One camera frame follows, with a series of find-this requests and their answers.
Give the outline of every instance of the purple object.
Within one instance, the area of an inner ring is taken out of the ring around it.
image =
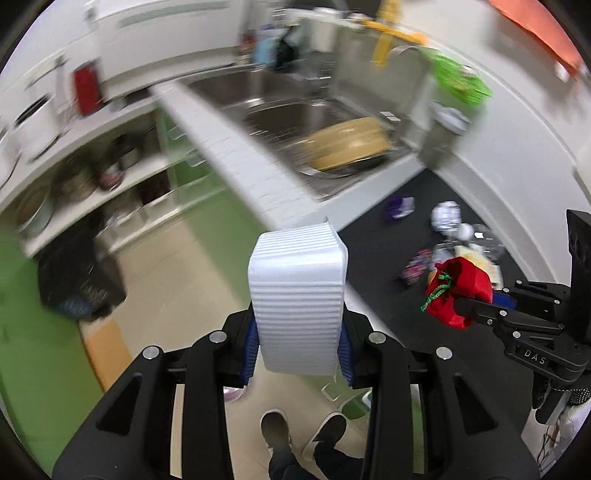
[[[407,285],[416,283],[421,275],[427,270],[430,260],[430,250],[425,249],[419,251],[408,263],[408,265],[404,267],[404,270],[400,274],[400,278],[402,278]]]
[[[226,403],[238,400],[242,396],[242,394],[244,393],[245,390],[246,390],[246,387],[244,387],[244,388],[224,387],[223,388],[223,399]]]
[[[414,197],[392,195],[386,201],[384,216],[386,220],[400,220],[414,212]]]

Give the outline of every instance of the pot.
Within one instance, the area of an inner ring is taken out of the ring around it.
[[[92,195],[98,185],[92,170],[80,160],[70,160],[59,174],[61,192],[71,202],[81,202]]]
[[[22,195],[15,211],[17,231],[25,238],[39,235],[53,216],[49,185],[37,186]]]
[[[113,141],[110,155],[119,159],[119,165],[124,170],[135,165],[141,158],[141,142],[135,134],[123,134]]]
[[[39,98],[17,118],[14,127],[24,158],[35,160],[60,136],[54,98]]]
[[[0,129],[0,187],[3,186],[14,171],[21,153],[11,132],[6,127]]]

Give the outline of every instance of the sneaker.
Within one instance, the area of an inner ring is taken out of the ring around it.
[[[271,455],[273,449],[287,445],[291,448],[291,439],[287,418],[279,410],[269,410],[261,418],[261,433],[267,443]]]
[[[316,445],[320,442],[326,442],[334,448],[337,442],[343,438],[346,430],[347,418],[341,412],[334,411],[323,420],[314,436],[306,444],[301,453],[302,457],[309,462],[313,462]]]

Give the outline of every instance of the kitchen counter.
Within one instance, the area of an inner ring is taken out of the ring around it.
[[[490,328],[476,324],[468,330],[456,330],[421,312],[425,275],[412,287],[398,280],[417,251],[432,249],[444,241],[430,226],[431,210],[439,202],[457,202],[465,222],[482,220],[430,170],[421,172],[396,193],[414,196],[414,213],[386,223],[381,202],[339,232],[349,249],[349,284],[403,345],[425,352],[442,345],[451,348],[521,431],[531,408],[532,372],[505,357],[503,344]],[[501,257],[499,266],[508,286],[525,278],[508,253]]]

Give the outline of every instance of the green ribbon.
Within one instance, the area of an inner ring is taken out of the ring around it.
[[[447,290],[450,290],[452,287],[452,281],[453,278],[451,277],[451,275],[447,272],[442,272],[438,277],[438,280],[444,280],[446,283],[443,283],[441,285],[439,285],[435,290],[433,290],[430,295],[427,297],[427,300],[425,301],[425,303],[423,304],[423,306],[421,307],[421,312],[424,312],[425,310],[427,310],[427,307],[429,306],[429,304],[439,298],[441,295],[443,295],[444,292],[446,292]]]

